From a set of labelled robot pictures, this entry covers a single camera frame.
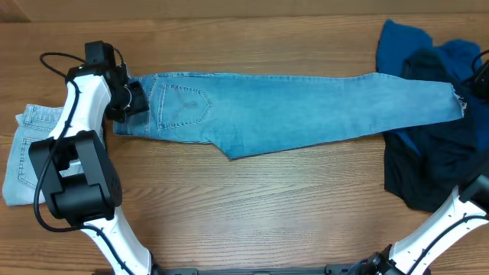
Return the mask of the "medium blue denim jeans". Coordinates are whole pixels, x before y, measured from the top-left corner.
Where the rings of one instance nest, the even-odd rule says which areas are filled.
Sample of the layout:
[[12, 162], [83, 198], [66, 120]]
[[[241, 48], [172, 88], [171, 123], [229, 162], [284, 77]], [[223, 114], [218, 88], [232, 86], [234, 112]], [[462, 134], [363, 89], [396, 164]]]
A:
[[140, 78], [149, 109], [119, 135], [214, 144], [231, 159], [463, 117], [446, 82], [383, 73], [347, 78], [160, 73]]

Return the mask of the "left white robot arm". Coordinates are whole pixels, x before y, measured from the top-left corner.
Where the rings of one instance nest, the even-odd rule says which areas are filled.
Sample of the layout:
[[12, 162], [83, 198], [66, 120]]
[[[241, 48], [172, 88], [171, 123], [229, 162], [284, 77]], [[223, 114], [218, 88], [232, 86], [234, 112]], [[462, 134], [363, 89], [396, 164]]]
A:
[[[115, 274], [160, 274], [153, 254], [137, 239], [121, 209], [121, 182], [99, 136], [104, 119], [125, 122], [149, 109], [144, 90], [129, 79], [120, 51], [111, 44], [87, 43], [85, 55], [63, 76], [67, 97], [57, 125], [46, 139], [29, 147], [38, 179], [34, 215], [48, 231], [88, 235]], [[40, 199], [68, 227], [48, 225]]]

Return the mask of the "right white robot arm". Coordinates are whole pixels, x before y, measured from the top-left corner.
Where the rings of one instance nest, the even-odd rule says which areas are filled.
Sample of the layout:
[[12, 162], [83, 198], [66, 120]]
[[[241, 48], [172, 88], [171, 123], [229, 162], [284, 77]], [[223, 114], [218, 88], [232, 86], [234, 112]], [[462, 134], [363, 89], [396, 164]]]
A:
[[488, 152], [473, 118], [386, 133], [385, 189], [431, 217], [372, 260], [385, 274], [423, 274], [446, 249], [488, 223]]

